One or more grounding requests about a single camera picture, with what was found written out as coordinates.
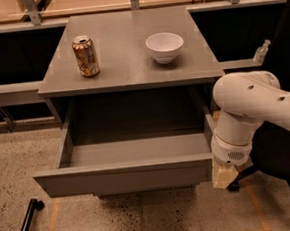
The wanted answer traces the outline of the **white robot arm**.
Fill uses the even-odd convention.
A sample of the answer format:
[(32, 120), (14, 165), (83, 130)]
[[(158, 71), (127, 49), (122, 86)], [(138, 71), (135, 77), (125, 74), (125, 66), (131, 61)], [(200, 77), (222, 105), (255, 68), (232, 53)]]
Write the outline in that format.
[(247, 163), (256, 130), (265, 121), (290, 131), (290, 92), (267, 71), (226, 74), (216, 81), (213, 98), (221, 110), (211, 139), (212, 183), (225, 189)]

